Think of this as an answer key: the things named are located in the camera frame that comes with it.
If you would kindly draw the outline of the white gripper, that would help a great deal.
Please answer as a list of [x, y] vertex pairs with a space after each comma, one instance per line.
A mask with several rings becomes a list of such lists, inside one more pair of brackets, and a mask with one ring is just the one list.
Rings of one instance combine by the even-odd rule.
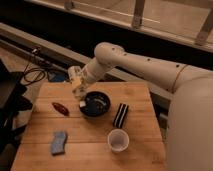
[[80, 66], [71, 66], [68, 69], [69, 80], [72, 85], [72, 89], [75, 92], [76, 99], [80, 99], [80, 107], [85, 107], [86, 97], [86, 83], [83, 77], [83, 72]]

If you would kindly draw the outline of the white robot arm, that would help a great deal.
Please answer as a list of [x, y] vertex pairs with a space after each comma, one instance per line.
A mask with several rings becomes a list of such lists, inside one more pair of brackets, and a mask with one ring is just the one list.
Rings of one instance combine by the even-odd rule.
[[96, 45], [83, 67], [68, 69], [78, 100], [115, 67], [173, 94], [167, 123], [166, 171], [213, 171], [213, 71], [128, 53], [108, 42]]

